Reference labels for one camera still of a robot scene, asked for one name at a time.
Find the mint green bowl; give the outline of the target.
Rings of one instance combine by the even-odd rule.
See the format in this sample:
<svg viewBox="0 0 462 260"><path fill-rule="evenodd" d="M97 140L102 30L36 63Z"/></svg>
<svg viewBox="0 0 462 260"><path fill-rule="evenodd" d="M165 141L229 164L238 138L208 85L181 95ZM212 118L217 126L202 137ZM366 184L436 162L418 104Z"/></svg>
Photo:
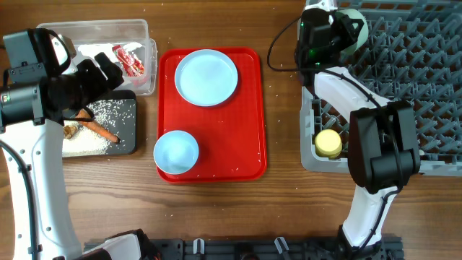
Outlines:
<svg viewBox="0 0 462 260"><path fill-rule="evenodd" d="M366 19L356 9L342 9L335 13L335 24L341 38L341 52L352 55L365 44L369 36Z"/></svg>

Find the orange carrot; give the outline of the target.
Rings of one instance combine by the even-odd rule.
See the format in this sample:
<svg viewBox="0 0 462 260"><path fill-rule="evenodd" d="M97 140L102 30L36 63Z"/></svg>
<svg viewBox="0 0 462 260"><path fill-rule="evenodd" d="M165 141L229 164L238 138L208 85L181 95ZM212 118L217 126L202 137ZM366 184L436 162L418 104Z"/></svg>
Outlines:
<svg viewBox="0 0 462 260"><path fill-rule="evenodd" d="M112 143L119 143L120 142L120 139L115 134L112 134L111 132L109 132L106 128L101 126L95 120L93 120L93 121L84 121L84 119L90 119L90 114L85 109L81 109L80 112L77 114L76 118L79 119L79 123L81 125L88 128L89 130L95 132L96 134L100 135L101 137L107 139L108 141L110 141Z"/></svg>

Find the brown food scrap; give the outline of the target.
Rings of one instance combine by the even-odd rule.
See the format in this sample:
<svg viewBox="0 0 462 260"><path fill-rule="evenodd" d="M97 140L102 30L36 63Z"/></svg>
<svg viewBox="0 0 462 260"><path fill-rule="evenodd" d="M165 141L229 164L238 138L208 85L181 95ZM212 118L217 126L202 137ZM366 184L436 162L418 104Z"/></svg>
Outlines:
<svg viewBox="0 0 462 260"><path fill-rule="evenodd" d="M64 138L65 139L72 139L77 132L78 132L77 126L64 126Z"/></svg>

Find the white rice pile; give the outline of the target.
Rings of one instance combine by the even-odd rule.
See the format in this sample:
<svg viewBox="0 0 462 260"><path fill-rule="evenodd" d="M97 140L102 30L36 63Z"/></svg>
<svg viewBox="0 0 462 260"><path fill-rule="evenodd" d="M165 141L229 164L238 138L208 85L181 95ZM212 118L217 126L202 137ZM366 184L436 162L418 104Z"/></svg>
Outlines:
<svg viewBox="0 0 462 260"><path fill-rule="evenodd" d="M106 128L112 134L118 136L110 126L116 125L115 112L120 108L121 101L116 100L99 100L88 105L88 109L93 112L93 120ZM103 155L109 148L119 143L112 143L101 137L95 132L81 125L78 121L64 121L64 126L77 126L78 132L72 139L63 140L63 157L79 157L87 155Z"/></svg>

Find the white napkin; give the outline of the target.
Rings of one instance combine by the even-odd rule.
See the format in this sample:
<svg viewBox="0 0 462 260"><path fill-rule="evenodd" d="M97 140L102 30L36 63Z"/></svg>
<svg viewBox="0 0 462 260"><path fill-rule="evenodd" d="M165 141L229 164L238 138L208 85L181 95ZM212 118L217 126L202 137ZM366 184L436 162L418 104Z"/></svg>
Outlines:
<svg viewBox="0 0 462 260"><path fill-rule="evenodd" d="M118 58L113 52L113 47L115 45L110 43L103 43L103 44L87 44L87 45L80 45L77 50L83 56L88 56L94 58L97 54L103 52L113 63L118 62ZM142 47L141 43L131 42L127 44L122 44L121 47L129 52L135 51L138 48Z"/></svg>

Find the red foil wrapper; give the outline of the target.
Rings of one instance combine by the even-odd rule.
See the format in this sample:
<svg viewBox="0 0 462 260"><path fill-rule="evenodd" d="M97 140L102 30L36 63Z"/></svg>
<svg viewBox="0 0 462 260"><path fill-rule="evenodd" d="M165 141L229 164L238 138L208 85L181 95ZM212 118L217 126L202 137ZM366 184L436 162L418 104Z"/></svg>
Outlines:
<svg viewBox="0 0 462 260"><path fill-rule="evenodd" d="M144 74L144 65L134 54L125 51L121 45L112 47L112 51L129 77L140 77Z"/></svg>

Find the yellow plastic cup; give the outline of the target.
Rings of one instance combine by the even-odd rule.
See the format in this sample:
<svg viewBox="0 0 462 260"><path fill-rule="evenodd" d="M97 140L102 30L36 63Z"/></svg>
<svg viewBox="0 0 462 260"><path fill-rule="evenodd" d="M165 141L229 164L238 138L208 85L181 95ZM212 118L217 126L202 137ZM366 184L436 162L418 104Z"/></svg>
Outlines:
<svg viewBox="0 0 462 260"><path fill-rule="evenodd" d="M318 156L334 159L340 155L341 150L341 137L336 131L325 129L315 136L315 152Z"/></svg>

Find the light blue bowl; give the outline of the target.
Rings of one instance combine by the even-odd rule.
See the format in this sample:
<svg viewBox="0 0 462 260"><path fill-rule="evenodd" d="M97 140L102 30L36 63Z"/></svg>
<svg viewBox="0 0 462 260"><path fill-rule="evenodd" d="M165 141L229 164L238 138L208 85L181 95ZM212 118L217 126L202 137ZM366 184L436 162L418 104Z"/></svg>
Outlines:
<svg viewBox="0 0 462 260"><path fill-rule="evenodd" d="M164 173L181 175L196 164L199 158L199 144L186 131L169 131L155 143L153 158L157 167Z"/></svg>

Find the light blue plate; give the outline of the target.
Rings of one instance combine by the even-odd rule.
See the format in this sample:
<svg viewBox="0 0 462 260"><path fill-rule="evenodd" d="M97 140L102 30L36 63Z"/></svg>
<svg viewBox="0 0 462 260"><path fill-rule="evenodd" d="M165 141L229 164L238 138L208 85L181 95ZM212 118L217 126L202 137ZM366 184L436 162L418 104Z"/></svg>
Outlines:
<svg viewBox="0 0 462 260"><path fill-rule="evenodd" d="M220 51L201 49L180 61L174 81L176 90L188 103L212 107L234 94L239 76L229 56Z"/></svg>

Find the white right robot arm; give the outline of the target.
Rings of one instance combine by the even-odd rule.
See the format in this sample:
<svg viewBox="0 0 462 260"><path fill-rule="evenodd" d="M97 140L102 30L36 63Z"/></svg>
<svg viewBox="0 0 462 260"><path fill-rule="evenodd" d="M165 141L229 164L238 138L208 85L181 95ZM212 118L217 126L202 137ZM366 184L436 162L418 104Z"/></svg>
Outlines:
<svg viewBox="0 0 462 260"><path fill-rule="evenodd" d="M332 1L304 7L297 19L296 70L302 86L325 100L349 123L348 168L356 184L348 217L339 227L336 256L357 259L379 252L381 230L395 197L419 172L414 111L363 86L337 66L367 40L368 25L356 9Z"/></svg>

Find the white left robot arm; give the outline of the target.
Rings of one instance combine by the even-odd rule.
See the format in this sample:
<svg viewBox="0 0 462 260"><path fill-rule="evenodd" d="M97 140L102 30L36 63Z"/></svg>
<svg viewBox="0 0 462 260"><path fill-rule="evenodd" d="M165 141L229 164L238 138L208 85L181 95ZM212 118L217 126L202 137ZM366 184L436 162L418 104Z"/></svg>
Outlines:
<svg viewBox="0 0 462 260"><path fill-rule="evenodd" d="M119 87L123 73L104 54L68 74L70 60L54 48L70 42L45 28L5 35L10 66L1 89L1 149L14 208L16 259L161 259L140 229L119 233L83 251L74 231L64 183L65 121Z"/></svg>

